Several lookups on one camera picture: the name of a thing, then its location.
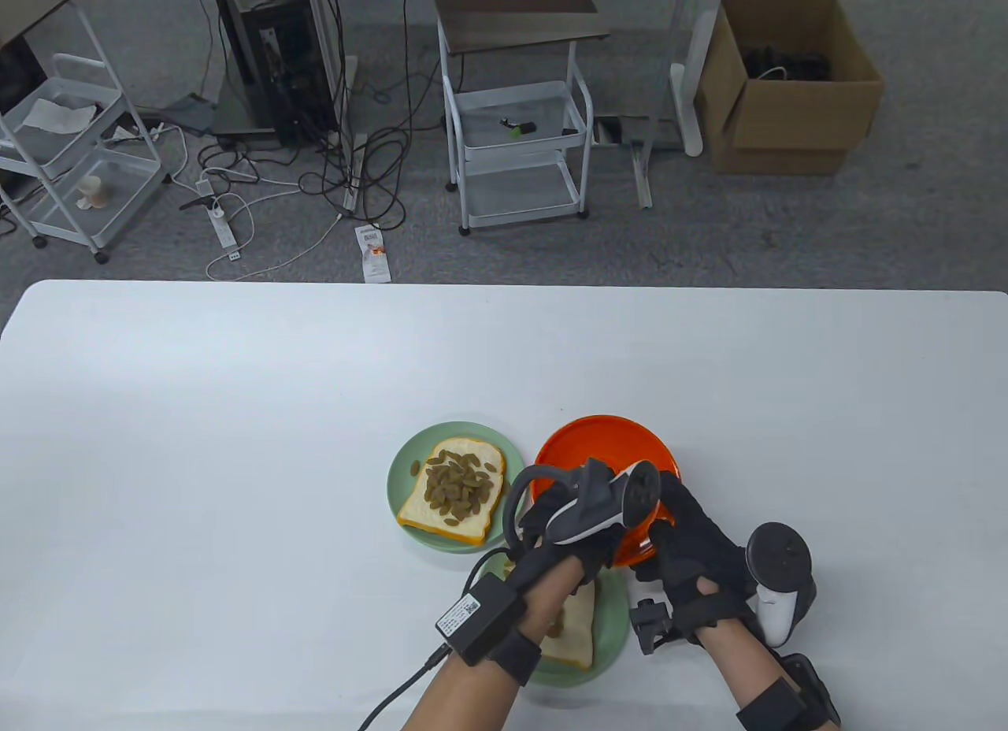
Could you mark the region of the person's right hand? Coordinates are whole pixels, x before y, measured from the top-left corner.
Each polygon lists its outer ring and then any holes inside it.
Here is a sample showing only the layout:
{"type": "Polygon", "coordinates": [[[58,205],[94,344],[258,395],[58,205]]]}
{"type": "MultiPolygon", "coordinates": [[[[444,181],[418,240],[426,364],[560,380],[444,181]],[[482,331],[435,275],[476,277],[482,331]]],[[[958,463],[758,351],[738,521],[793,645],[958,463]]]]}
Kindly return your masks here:
{"type": "Polygon", "coordinates": [[[636,579],[660,581],[673,604],[701,597],[701,577],[712,582],[717,591],[748,600],[752,591],[744,547],[721,531],[676,474],[663,472],[660,477],[661,507],[671,520],[652,522],[648,536],[653,555],[633,566],[636,579]]]}

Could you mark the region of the person's left hand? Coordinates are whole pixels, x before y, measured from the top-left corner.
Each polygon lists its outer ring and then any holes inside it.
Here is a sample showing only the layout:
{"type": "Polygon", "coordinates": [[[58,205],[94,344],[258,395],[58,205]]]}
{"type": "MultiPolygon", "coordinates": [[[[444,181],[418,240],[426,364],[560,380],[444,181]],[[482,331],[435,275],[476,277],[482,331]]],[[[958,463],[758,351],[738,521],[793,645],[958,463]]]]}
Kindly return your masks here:
{"type": "Polygon", "coordinates": [[[558,568],[568,558],[579,559],[583,576],[577,586],[593,581],[601,568],[608,568],[614,561],[616,551],[622,544],[626,528],[610,525],[601,532],[595,532],[587,539],[571,544],[554,544],[545,540],[547,522],[558,513],[570,500],[572,493],[561,484],[554,482],[550,489],[533,502],[519,521],[521,558],[515,562],[508,577],[510,586],[524,595],[530,592],[551,570],[558,568]]]}

